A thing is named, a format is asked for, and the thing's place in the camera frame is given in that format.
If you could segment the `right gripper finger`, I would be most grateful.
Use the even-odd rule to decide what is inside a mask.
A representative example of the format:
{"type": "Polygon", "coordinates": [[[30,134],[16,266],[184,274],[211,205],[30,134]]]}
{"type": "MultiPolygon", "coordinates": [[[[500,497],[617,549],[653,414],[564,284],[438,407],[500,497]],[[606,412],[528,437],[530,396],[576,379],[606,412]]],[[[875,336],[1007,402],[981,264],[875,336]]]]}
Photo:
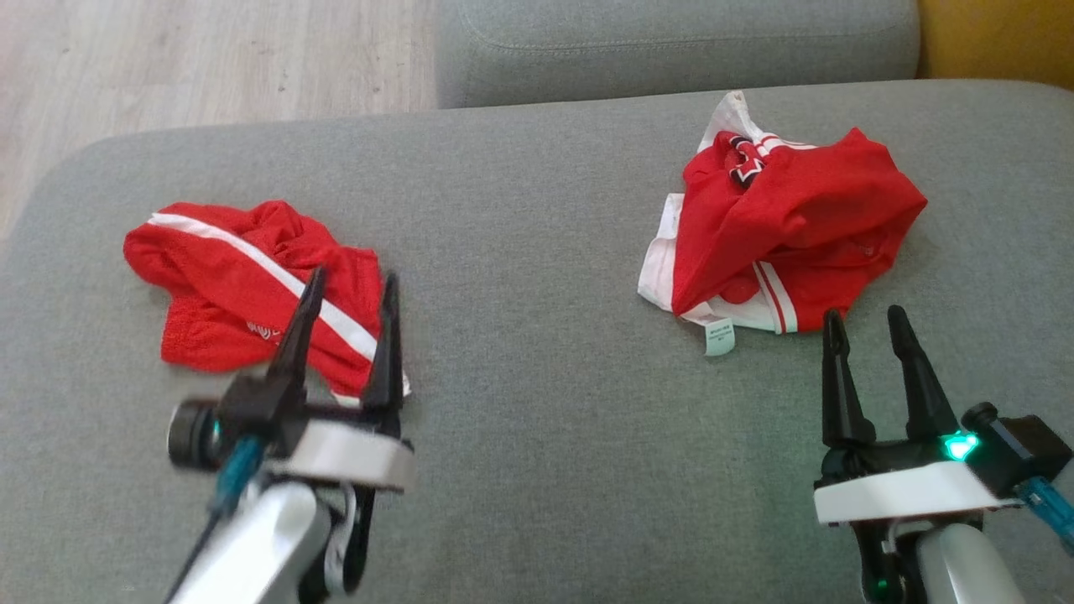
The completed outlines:
{"type": "Polygon", "coordinates": [[[850,340],[842,315],[828,310],[822,325],[822,444],[829,448],[871,445],[874,425],[863,416],[850,368],[850,340]]]}
{"type": "Polygon", "coordinates": [[[905,310],[891,305],[887,310],[887,320],[892,351],[902,366],[908,438],[925,442],[955,435],[960,431],[960,425],[905,310]]]}

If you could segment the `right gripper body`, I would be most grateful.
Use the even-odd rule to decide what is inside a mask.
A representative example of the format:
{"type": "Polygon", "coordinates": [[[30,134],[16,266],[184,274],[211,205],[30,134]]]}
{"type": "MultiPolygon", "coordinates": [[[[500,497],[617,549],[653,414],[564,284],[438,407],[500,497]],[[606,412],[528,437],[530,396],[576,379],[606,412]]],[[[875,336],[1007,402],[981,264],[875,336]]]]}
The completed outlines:
{"type": "Polygon", "coordinates": [[[813,501],[821,523],[862,523],[1017,506],[967,465],[981,440],[959,432],[927,442],[879,442],[824,455],[813,501]]]}

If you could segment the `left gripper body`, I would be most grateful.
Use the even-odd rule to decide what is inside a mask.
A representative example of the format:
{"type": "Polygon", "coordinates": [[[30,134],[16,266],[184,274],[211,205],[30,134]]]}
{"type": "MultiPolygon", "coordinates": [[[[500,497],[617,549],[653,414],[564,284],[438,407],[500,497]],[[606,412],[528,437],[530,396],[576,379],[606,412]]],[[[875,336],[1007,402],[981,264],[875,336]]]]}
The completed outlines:
{"type": "Polygon", "coordinates": [[[406,375],[375,373],[357,406],[313,402],[303,372],[241,374],[218,403],[218,422],[226,451],[256,440],[271,475],[403,492],[417,471],[413,445],[400,428],[410,393],[406,375]]]}

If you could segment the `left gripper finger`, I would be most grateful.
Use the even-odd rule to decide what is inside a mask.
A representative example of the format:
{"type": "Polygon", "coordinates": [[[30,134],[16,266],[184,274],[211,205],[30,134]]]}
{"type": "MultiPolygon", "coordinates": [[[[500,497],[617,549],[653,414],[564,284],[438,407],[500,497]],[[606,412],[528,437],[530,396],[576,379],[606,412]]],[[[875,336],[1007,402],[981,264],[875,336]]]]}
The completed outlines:
{"type": "Polygon", "coordinates": [[[361,397],[364,414],[398,412],[405,398],[402,336],[400,336],[400,276],[386,275],[381,297],[380,333],[369,379],[361,397]]]}
{"type": "Polygon", "coordinates": [[[302,405],[305,401],[305,374],[307,357],[310,353],[313,329],[317,322],[325,298],[326,267],[319,265],[313,271],[310,281],[300,294],[297,306],[292,314],[284,339],[268,363],[265,378],[279,390],[281,405],[302,405]]]}

